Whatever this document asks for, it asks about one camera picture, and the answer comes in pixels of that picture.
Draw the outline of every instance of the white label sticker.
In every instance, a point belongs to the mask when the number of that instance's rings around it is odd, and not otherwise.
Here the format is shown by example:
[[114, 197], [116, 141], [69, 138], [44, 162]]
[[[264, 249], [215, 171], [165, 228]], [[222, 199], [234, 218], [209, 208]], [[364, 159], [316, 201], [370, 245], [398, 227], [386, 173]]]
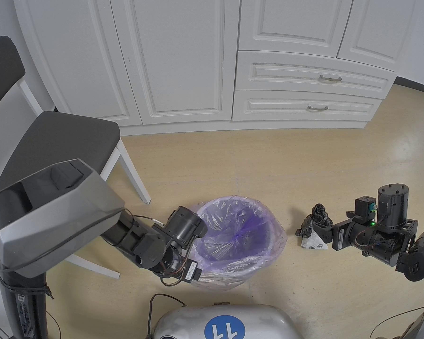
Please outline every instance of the white label sticker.
[[190, 268], [187, 271], [187, 274], [185, 275], [185, 279], [186, 280], [191, 280], [192, 279], [192, 276], [195, 273], [195, 269], [196, 269], [196, 266], [197, 265], [198, 265], [197, 263], [192, 262], [192, 264], [190, 265]]
[[344, 229], [339, 230], [338, 250], [342, 249], [342, 241], [344, 241]]

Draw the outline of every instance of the chair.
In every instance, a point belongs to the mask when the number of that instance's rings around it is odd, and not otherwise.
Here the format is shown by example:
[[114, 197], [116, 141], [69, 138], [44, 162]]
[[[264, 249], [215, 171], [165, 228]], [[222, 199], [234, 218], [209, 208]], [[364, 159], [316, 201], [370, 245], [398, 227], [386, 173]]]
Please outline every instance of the chair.
[[36, 114], [0, 175], [0, 191], [54, 163], [80, 158], [106, 180], [117, 161], [144, 203], [151, 201], [121, 140], [118, 124], [98, 118], [43, 112], [24, 80], [11, 39], [0, 37], [0, 100], [14, 84]]

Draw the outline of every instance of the chair backrest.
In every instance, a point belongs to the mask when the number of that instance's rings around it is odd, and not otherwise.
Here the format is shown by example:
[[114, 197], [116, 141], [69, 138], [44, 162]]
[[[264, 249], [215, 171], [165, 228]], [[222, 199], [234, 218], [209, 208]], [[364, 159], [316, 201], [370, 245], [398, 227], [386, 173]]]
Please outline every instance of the chair backrest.
[[0, 100], [25, 75], [16, 46], [9, 37], [0, 37]]

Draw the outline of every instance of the metal handle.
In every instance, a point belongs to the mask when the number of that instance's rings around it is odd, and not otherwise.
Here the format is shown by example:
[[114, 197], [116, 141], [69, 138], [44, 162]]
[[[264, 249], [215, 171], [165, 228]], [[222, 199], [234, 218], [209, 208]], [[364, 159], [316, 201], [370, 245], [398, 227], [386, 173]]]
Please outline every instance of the metal handle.
[[322, 111], [328, 109], [328, 105], [326, 105], [325, 108], [314, 108], [314, 107], [311, 107], [310, 105], [308, 105], [308, 109], [310, 109], [310, 110], [317, 110], [317, 111], [322, 112]]
[[327, 81], [327, 82], [333, 82], [333, 83], [337, 83], [337, 82], [340, 82], [342, 80], [341, 77], [339, 77], [339, 78], [328, 78], [326, 76], [323, 76], [322, 74], [319, 76], [319, 79], [322, 79], [323, 81]]

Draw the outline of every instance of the light wood floor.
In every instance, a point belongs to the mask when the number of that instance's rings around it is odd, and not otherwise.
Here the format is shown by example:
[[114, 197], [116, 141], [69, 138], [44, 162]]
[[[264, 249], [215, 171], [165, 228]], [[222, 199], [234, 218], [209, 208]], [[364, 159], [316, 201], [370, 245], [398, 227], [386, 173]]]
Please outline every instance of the light wood floor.
[[[173, 133], [123, 141], [152, 196], [149, 206], [143, 204], [116, 167], [108, 183], [133, 213], [166, 221], [180, 205], [248, 196], [272, 210], [288, 243], [274, 265], [246, 284], [212, 293], [185, 283], [166, 288], [98, 238], [79, 255], [119, 271], [119, 280], [66, 262], [48, 273], [55, 300], [47, 299], [47, 307], [64, 339], [143, 339], [149, 299], [156, 292], [193, 306], [222, 301], [274, 305], [292, 317], [306, 339], [367, 339], [383, 319], [424, 305], [424, 280], [409, 282], [355, 248], [302, 249], [294, 236], [316, 203], [340, 222], [356, 198], [376, 196], [380, 186], [397, 182], [410, 187], [409, 217], [419, 220], [419, 233], [424, 231], [424, 93], [393, 86], [363, 130]], [[175, 307], [170, 299], [157, 298], [153, 323]], [[373, 338], [401, 335], [419, 314], [382, 324]], [[48, 325], [51, 337], [58, 338], [50, 318]]]

